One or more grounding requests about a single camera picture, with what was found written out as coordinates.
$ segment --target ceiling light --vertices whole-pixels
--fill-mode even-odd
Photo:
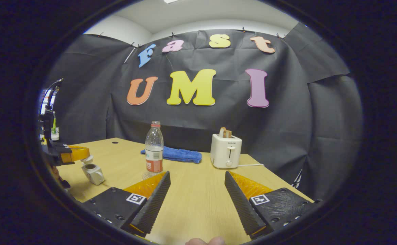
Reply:
[[[173,2],[176,2],[176,1],[179,1],[179,0],[164,0],[164,2],[166,2],[166,3],[173,3]]]

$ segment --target white wall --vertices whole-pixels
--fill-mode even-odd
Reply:
[[[175,34],[181,34],[189,31],[211,30],[211,29],[242,30],[242,27],[244,27],[246,31],[257,31],[271,35],[279,34],[280,36],[284,36],[288,34],[288,32],[290,31],[270,24],[255,22],[250,20],[205,20],[205,21],[197,21],[188,24],[183,24],[160,31],[156,34],[153,34],[148,39],[148,42],[171,36],[172,32],[174,32]]]
[[[100,35],[102,32],[102,36],[112,37],[129,44],[135,42],[134,46],[146,44],[152,36],[150,31],[137,23],[115,15],[103,19],[84,34]]]

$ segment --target white cable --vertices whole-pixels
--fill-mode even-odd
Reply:
[[[258,164],[244,164],[244,165],[238,165],[238,166],[259,166],[259,165],[265,166],[262,163],[258,163]]]

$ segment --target blue towel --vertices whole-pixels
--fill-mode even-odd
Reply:
[[[162,157],[167,160],[193,162],[197,164],[202,160],[202,154],[200,152],[186,149],[173,149],[167,146],[164,146]]]

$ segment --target foam letter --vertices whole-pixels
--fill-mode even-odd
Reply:
[[[149,77],[145,81],[147,82],[147,85],[145,86],[144,93],[141,97],[137,97],[137,90],[140,85],[140,83],[143,81],[142,79],[133,79],[130,82],[130,88],[129,88],[129,93],[127,93],[127,103],[132,104],[132,105],[138,105],[142,104],[147,101],[148,97],[150,96],[150,93],[153,88],[153,83],[157,80],[157,77]]]
[[[250,76],[250,99],[247,100],[249,107],[268,107],[269,102],[265,99],[265,71],[247,69],[245,72]]]
[[[154,47],[156,47],[156,44],[150,45],[148,48],[144,49],[140,54],[138,54],[138,57],[140,58],[140,65],[138,68],[143,67],[143,65],[150,61],[150,56],[153,54],[152,48]]]
[[[274,53],[276,52],[274,48],[269,48],[267,44],[270,44],[270,40],[265,40],[263,37],[252,37],[250,40],[254,41],[256,44],[256,47],[259,48],[259,50],[266,52],[266,53]]]
[[[172,52],[179,51],[179,50],[182,49],[182,44],[183,43],[184,43],[183,40],[176,40],[176,41],[169,42],[169,43],[167,43],[167,46],[165,46],[162,49],[162,51],[164,53],[167,53],[167,52],[170,52],[170,51],[172,51]]]
[[[191,80],[184,71],[175,71],[170,77],[173,79],[172,91],[167,104],[180,104],[179,91],[185,104],[189,104],[192,96],[197,91],[193,103],[196,105],[214,105],[215,99],[212,97],[212,78],[217,74],[215,70],[203,69]]]
[[[230,41],[228,40],[230,37],[226,34],[214,34],[209,39],[209,45],[212,48],[227,48],[230,46]]]

